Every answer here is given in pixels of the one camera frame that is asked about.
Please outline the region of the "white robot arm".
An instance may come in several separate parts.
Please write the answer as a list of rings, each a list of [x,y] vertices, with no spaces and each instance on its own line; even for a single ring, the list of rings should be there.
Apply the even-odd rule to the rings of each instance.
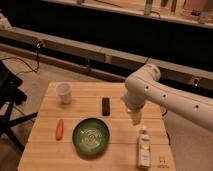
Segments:
[[[127,109],[137,113],[149,100],[213,132],[213,99],[161,84],[160,77],[154,64],[146,64],[129,75],[122,97]]]

